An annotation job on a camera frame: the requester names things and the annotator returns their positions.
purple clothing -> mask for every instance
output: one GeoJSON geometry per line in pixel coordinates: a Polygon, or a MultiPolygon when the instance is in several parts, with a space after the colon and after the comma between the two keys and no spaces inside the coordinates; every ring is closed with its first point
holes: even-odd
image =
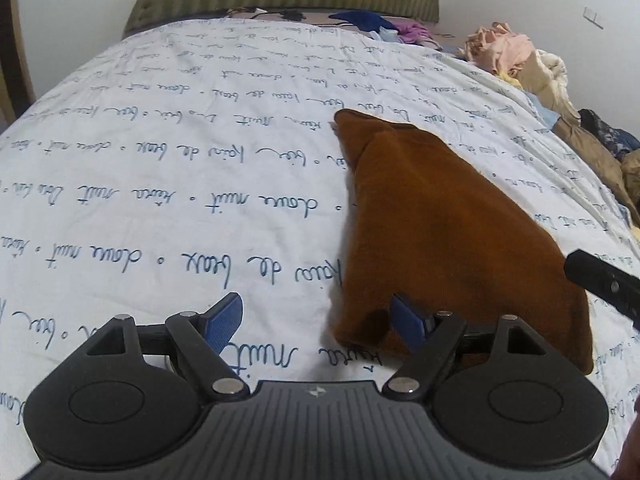
{"type": "Polygon", "coordinates": [[[416,44],[421,38],[432,40],[429,29],[418,22],[392,22],[398,29],[398,38],[403,43],[416,44]]]}

pink clothing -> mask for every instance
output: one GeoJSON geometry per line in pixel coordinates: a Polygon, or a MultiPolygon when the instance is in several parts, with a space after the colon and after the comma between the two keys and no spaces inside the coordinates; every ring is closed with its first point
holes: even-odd
{"type": "Polygon", "coordinates": [[[398,29],[398,38],[403,43],[408,44],[421,44],[423,46],[429,46],[437,50],[441,49],[441,46],[433,39],[428,28],[414,21],[391,21],[398,29]]]}
{"type": "Polygon", "coordinates": [[[493,22],[491,28],[480,27],[465,43],[466,60],[491,72],[516,77],[535,50],[524,34],[512,32],[506,23],[493,22]]]}

white wall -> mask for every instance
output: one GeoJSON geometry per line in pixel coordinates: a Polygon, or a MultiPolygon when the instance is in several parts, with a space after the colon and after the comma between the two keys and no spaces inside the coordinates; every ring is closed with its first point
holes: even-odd
{"type": "Polygon", "coordinates": [[[136,0],[18,0],[37,97],[122,38],[136,0]]]}
{"type": "Polygon", "coordinates": [[[493,21],[564,59],[578,109],[640,137],[640,0],[440,0],[439,32],[466,38],[493,21]],[[582,17],[585,6],[604,17],[604,30],[582,17]]]}

wall switch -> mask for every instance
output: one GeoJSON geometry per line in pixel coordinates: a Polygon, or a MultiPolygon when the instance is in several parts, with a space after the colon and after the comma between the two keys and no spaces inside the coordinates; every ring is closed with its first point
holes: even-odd
{"type": "Polygon", "coordinates": [[[596,11],[591,9],[591,7],[585,7],[582,16],[585,17],[590,22],[594,22],[596,19],[596,11]]]}
{"type": "Polygon", "coordinates": [[[591,9],[591,7],[584,7],[584,12],[582,13],[582,16],[584,17],[585,20],[593,23],[593,25],[595,25],[596,27],[604,28],[602,26],[602,17],[598,16],[598,13],[595,10],[591,9]]]}

bedsheet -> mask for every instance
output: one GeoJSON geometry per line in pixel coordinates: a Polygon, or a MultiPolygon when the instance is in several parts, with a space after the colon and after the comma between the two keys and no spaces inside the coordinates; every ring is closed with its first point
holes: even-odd
{"type": "MultiPolygon", "coordinates": [[[[234,290],[244,321],[222,356],[252,387],[388,378],[397,361],[328,333],[357,211],[331,126],[343,107],[433,132],[565,254],[638,275],[612,193],[494,76],[336,28],[159,27],[81,66],[0,136],[3,480],[36,463],[31,389],[117,313],[157,323],[234,290]]],[[[593,296],[590,316],[590,379],[610,409],[595,461],[611,471],[640,392],[640,335],[593,296]]]]}

